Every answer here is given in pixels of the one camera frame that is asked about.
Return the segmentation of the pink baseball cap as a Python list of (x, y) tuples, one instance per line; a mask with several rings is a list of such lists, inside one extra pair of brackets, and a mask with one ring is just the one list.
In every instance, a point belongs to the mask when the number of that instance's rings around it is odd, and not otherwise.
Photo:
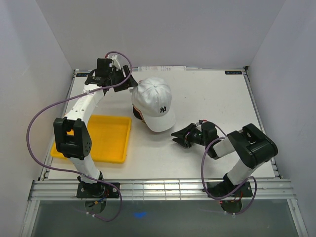
[(138, 114), (137, 118), (139, 118), (142, 122), (145, 122), (144, 116), (142, 114), (143, 108), (145, 106), (144, 91), (145, 80), (141, 80), (133, 92), (133, 107)]

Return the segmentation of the white NY baseball cap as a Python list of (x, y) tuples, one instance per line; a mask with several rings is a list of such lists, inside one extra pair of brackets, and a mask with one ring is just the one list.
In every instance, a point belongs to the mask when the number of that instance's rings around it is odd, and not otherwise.
[(164, 79), (151, 77), (145, 80), (145, 106), (143, 116), (145, 124), (153, 132), (164, 132), (171, 129), (175, 123), (175, 112), (171, 107), (172, 92)]

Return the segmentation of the black NY baseball cap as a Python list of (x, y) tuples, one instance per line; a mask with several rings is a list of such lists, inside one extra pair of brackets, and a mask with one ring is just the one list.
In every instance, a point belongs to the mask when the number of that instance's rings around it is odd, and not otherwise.
[(133, 114), (137, 119), (141, 120), (143, 123), (146, 123), (141, 111), (137, 109), (135, 106), (133, 106)]

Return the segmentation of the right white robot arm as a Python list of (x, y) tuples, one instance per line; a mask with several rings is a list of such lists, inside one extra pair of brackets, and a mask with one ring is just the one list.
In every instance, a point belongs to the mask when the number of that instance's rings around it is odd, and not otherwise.
[(263, 133), (258, 127), (250, 123), (239, 131), (223, 134), (221, 138), (218, 131), (222, 131), (216, 124), (199, 120), (187, 127), (171, 133), (172, 141), (184, 148), (192, 144), (205, 147), (201, 164), (201, 179), (204, 179), (204, 163), (206, 156), (217, 160), (231, 153), (239, 157), (233, 168), (224, 175), (223, 181), (214, 187), (205, 187), (204, 190), (210, 198), (226, 198), (235, 196), (242, 188), (246, 179), (262, 164), (270, 161), (278, 154), (274, 141)]

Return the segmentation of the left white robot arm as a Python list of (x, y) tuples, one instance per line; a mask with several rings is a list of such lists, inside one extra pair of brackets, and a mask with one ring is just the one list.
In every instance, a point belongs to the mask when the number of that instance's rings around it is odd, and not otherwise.
[(110, 89), (118, 92), (137, 85), (131, 75), (132, 66), (123, 65), (118, 56), (119, 53), (113, 51), (97, 59), (96, 68), (87, 75), (81, 95), (74, 97), (73, 107), (53, 123), (56, 150), (73, 163), (79, 180), (88, 184), (88, 192), (96, 198), (104, 193), (105, 186), (98, 181), (102, 174), (90, 155), (92, 140), (88, 121)]

